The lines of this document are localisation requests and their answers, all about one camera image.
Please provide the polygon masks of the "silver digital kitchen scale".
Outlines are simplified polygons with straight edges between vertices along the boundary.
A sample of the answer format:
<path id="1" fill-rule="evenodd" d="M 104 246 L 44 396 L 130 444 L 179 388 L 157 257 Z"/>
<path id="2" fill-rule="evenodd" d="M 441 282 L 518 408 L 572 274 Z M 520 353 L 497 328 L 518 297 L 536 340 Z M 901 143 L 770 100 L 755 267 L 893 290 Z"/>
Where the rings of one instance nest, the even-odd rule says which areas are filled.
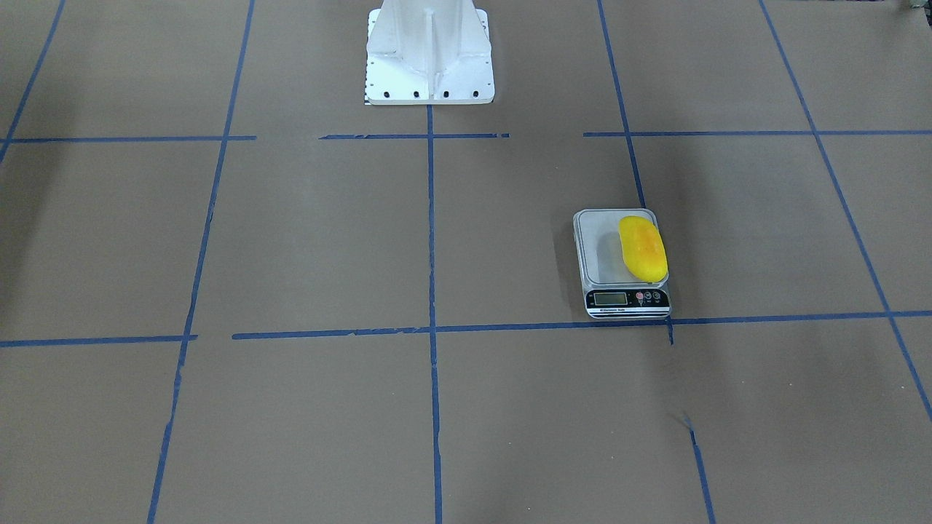
<path id="1" fill-rule="evenodd" d="M 644 208 L 586 209 L 574 215 L 586 311 L 596 319 L 665 319 L 671 313 L 669 273 L 660 283 L 640 282 L 623 263 L 618 222 L 629 215 L 648 218 L 657 226 L 655 214 Z"/>

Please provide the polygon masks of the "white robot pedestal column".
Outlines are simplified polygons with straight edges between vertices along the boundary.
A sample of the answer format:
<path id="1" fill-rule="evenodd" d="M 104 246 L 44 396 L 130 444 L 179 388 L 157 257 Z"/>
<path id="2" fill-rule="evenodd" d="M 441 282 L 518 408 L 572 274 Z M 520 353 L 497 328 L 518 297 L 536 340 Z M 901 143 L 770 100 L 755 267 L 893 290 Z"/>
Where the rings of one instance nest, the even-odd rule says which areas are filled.
<path id="1" fill-rule="evenodd" d="M 364 102 L 489 104 L 489 15 L 473 1 L 384 1 L 368 13 Z"/>

